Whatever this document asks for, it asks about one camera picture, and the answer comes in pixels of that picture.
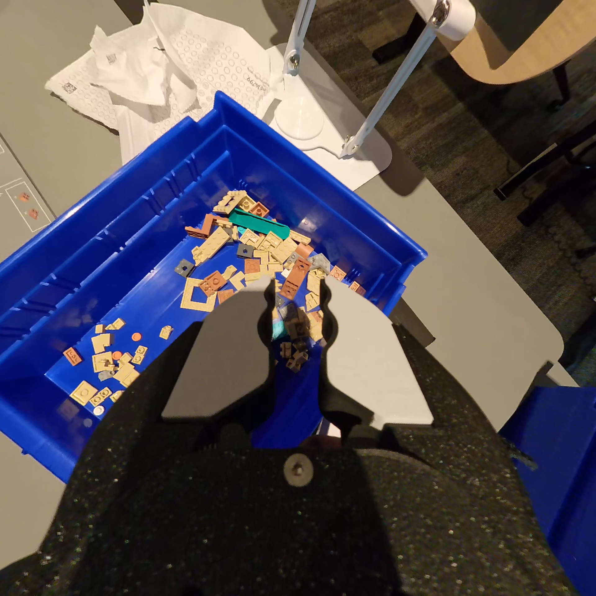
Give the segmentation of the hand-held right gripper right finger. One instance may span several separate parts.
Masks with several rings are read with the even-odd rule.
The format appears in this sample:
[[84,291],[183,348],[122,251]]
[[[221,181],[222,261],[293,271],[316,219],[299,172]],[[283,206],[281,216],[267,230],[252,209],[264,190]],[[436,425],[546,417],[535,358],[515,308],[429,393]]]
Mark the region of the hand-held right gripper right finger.
[[322,282],[320,302],[324,417],[338,428],[432,425],[433,414],[390,319],[333,277]]

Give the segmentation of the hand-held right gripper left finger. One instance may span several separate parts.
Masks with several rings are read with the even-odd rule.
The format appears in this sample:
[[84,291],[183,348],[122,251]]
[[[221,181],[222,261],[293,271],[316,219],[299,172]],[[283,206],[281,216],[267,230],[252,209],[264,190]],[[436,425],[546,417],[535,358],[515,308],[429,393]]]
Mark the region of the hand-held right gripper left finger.
[[210,313],[162,412],[163,418],[269,418],[275,406],[271,354],[275,292],[269,275]]

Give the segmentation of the large pile of toy bricks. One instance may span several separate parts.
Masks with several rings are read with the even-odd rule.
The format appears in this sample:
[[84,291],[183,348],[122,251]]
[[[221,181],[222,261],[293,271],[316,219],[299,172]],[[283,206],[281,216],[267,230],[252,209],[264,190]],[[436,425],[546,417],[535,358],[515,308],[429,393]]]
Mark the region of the large pile of toy bricks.
[[[235,209],[277,222],[269,217],[270,210],[248,193]],[[207,214],[229,218],[213,211]],[[347,283],[356,293],[365,294],[364,287],[348,279],[347,271],[337,264],[332,266],[324,253],[314,250],[310,237],[293,229],[287,239],[281,240],[274,233],[264,235],[230,222],[227,227],[213,226],[206,240],[194,239],[200,243],[191,249],[190,262],[196,268],[189,277],[204,280],[194,290],[194,301],[206,302],[215,293],[216,306],[259,275],[272,278],[276,302],[272,308],[273,339],[286,338],[280,344],[279,355],[293,373],[298,373],[308,362],[311,348],[324,346],[321,281],[333,277]]]

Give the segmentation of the long teal toy brick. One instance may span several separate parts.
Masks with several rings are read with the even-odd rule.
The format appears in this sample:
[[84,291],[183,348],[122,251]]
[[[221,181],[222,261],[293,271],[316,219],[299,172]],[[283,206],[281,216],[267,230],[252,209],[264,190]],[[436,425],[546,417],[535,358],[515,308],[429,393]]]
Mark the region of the long teal toy brick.
[[234,209],[229,214],[228,219],[232,224],[250,229],[256,233],[264,235],[274,233],[281,240],[285,240],[290,236],[290,228],[287,225],[245,212],[242,209]]

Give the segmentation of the blue plastic bin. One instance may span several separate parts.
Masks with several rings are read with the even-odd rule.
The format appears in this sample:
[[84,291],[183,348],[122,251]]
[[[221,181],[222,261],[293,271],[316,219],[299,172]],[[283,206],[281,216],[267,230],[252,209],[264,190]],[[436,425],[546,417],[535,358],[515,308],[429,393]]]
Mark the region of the blue plastic bin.
[[247,191],[269,218],[311,238],[315,252],[390,315],[427,252],[376,209],[225,93],[186,117],[1,263],[1,432],[67,483],[107,415],[70,396],[99,382],[95,327],[122,319],[109,350],[148,348],[143,371],[206,312],[183,309],[175,272],[228,191]]

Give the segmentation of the grey desk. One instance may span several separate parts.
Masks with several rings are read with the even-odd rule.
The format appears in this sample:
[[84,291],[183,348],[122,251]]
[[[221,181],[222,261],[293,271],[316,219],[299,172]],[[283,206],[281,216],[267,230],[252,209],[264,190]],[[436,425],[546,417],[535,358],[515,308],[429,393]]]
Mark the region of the grey desk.
[[[88,48],[95,26],[130,26],[114,1],[1,1],[1,134],[54,217],[122,165],[114,133],[44,88]],[[356,192],[428,251],[404,300],[427,348],[496,429],[533,385],[578,384],[559,331],[391,137],[390,166]]]

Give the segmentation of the white desk lamp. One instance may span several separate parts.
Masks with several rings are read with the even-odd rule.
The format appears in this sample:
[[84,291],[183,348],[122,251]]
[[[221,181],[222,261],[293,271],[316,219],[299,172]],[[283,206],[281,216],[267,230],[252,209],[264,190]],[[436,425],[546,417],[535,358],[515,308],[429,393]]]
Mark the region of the white desk lamp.
[[310,90],[300,75],[302,54],[316,1],[300,1],[285,47],[268,51],[273,58],[271,91],[274,112],[271,126],[303,153],[317,161],[351,190],[375,177],[391,163],[391,149],[381,140],[376,124],[420,63],[433,41],[442,36],[462,41],[473,29],[476,11],[470,1],[410,1],[424,20],[397,72],[370,114],[351,117],[340,114],[340,95]]

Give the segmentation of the black tape strip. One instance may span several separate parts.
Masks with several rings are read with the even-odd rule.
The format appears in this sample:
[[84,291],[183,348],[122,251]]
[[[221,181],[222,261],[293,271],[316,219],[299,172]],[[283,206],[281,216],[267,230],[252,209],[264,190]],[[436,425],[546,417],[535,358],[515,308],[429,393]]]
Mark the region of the black tape strip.
[[436,339],[403,297],[399,299],[389,318],[393,324],[403,326],[423,347],[430,346]]

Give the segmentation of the small scatter of toy bricks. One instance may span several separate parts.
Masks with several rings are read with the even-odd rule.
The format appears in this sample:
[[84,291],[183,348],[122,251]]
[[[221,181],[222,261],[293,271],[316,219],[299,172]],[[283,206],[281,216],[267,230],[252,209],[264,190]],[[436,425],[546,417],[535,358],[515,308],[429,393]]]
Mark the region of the small scatter of toy bricks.
[[101,419],[173,338],[171,325],[141,330],[122,318],[98,324],[65,350],[51,377],[85,413]]

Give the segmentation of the grey instruction sheet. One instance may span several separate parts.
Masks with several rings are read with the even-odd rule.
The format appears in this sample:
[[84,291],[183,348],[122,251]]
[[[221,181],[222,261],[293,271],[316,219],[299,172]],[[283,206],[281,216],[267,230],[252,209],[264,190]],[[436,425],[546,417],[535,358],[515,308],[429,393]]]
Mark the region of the grey instruction sheet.
[[4,137],[1,137],[1,260],[56,219]]

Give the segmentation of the crumpled plain white paper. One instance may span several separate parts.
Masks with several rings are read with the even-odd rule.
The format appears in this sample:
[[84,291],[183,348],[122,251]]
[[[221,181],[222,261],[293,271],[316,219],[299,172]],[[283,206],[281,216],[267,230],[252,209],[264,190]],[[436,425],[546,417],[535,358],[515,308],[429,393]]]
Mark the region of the crumpled plain white paper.
[[96,64],[93,83],[139,104],[163,107],[172,91],[179,109],[197,98],[196,85],[165,34],[152,21],[108,36],[95,27],[90,42]]

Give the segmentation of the wooden-edged black chair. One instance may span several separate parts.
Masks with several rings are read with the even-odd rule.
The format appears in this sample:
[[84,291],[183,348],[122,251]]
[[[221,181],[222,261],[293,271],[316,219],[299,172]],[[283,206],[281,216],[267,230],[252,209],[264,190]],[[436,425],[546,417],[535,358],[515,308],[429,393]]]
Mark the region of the wooden-edged black chair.
[[566,64],[595,41],[595,1],[472,1],[476,22],[460,42],[440,41],[469,77],[511,85],[552,71],[570,99]]

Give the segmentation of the flat tan square frame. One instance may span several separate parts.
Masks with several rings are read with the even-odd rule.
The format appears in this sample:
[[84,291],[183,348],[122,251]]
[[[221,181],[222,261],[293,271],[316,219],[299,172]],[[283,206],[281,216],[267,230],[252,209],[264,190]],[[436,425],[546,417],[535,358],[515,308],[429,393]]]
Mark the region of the flat tan square frame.
[[196,279],[187,277],[185,281],[185,287],[183,290],[183,296],[181,301],[181,308],[200,311],[200,312],[212,312],[215,307],[216,294],[211,294],[206,302],[196,302],[192,299],[194,290],[204,283],[203,279]]

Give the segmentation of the tan studded frame brick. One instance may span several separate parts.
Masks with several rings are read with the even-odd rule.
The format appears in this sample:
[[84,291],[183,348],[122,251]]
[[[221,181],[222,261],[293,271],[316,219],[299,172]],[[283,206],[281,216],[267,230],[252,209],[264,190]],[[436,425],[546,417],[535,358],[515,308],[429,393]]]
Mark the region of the tan studded frame brick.
[[244,190],[228,191],[226,195],[213,207],[213,213],[229,215],[240,202],[247,197]]

